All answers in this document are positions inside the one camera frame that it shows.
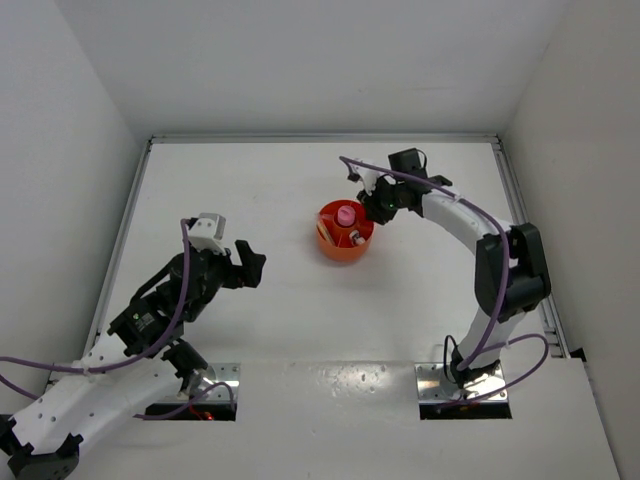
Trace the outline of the pink capped clear tube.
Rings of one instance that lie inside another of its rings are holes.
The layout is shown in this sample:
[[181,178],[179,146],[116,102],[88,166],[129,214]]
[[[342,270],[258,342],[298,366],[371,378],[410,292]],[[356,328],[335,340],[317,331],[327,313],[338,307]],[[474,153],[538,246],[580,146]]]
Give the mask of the pink capped clear tube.
[[336,223],[341,227],[349,227],[357,220],[355,209],[350,205],[342,205],[338,208],[335,216]]

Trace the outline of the yellow thin pen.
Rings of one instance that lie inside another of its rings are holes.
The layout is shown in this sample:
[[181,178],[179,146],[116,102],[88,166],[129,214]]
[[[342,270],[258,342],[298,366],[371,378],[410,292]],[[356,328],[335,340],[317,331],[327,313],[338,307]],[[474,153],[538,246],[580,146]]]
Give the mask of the yellow thin pen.
[[316,228],[320,236],[324,239],[325,242],[327,242],[330,245],[334,244],[333,238],[322,219],[319,219],[317,221]]

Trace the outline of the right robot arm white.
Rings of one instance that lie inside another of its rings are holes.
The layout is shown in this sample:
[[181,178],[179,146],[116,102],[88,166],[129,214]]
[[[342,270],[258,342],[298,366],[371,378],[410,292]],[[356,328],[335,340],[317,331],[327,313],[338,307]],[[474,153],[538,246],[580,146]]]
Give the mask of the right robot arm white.
[[544,246],[531,223],[499,220],[474,204],[442,175],[429,175],[427,157],[417,148],[389,155],[386,168],[347,160],[352,182],[363,188],[357,199],[369,220],[390,222],[400,210],[437,224],[474,256],[474,295],[478,310],[465,337],[446,355],[443,370],[458,388],[500,364],[525,315],[551,293]]

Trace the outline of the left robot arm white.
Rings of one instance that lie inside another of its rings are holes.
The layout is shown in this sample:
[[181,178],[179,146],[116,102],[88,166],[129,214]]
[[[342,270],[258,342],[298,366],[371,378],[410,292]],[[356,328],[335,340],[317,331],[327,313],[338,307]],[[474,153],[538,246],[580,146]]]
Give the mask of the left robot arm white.
[[186,394],[207,361],[182,336],[223,288],[255,288],[266,257],[244,240],[240,262],[213,240],[188,240],[133,295],[87,354],[24,409],[1,419],[1,449],[16,479],[65,479],[83,455],[146,409]]

